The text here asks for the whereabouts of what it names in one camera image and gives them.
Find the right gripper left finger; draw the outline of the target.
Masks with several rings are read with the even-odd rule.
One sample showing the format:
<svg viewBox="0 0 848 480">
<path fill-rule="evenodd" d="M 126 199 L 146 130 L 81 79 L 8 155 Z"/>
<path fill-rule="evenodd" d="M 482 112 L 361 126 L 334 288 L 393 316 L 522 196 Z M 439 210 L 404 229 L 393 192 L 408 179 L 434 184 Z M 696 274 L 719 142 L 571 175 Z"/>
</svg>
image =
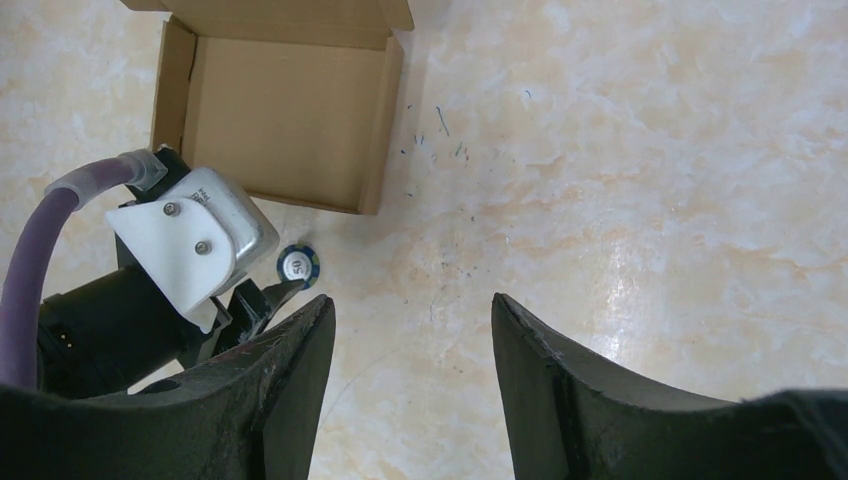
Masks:
<svg viewBox="0 0 848 480">
<path fill-rule="evenodd" d="M 305 479 L 336 332 L 319 295 L 254 340 L 129 395 L 5 387 L 5 479 Z"/>
</svg>

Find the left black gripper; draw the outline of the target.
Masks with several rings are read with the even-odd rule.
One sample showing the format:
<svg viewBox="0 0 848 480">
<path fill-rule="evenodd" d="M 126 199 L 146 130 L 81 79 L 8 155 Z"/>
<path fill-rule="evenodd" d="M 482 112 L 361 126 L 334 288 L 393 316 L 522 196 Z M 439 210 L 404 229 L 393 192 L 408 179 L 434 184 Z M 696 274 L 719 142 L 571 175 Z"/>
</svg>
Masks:
<svg viewBox="0 0 848 480">
<path fill-rule="evenodd" d="M 70 216 L 97 195 L 117 186 L 132 194 L 116 209 L 155 201 L 195 168 L 166 146 L 141 149 L 75 169 L 51 185 L 36 209 L 36 238 L 48 259 Z M 44 392 L 82 399 L 124 390 L 171 360 L 198 363 L 261 334 L 304 280 L 260 289 L 246 280 L 233 290 L 230 323 L 203 334 L 179 316 L 127 247 L 114 233 L 115 271 L 41 301 L 36 334 L 36 384 Z"/>
</svg>

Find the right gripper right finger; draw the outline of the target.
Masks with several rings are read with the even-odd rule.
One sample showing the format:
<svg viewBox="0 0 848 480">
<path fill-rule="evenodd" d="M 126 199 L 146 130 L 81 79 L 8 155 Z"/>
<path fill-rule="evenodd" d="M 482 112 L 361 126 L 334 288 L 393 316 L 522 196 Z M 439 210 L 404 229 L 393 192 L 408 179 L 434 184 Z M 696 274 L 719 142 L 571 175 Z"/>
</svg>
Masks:
<svg viewBox="0 0 848 480">
<path fill-rule="evenodd" d="M 845 390 L 731 402 L 635 373 L 505 294 L 493 350 L 519 479 L 843 479 Z"/>
</svg>

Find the brown cardboard box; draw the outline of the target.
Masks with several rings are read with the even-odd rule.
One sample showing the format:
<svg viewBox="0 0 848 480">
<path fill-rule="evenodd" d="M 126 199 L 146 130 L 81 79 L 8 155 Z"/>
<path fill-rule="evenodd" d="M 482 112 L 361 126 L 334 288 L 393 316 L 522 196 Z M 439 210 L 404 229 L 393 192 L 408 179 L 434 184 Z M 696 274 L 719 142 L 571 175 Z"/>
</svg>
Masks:
<svg viewBox="0 0 848 480">
<path fill-rule="evenodd" d="M 163 12 L 150 142 L 254 197 L 380 206 L 405 1 L 131 1 Z"/>
</svg>

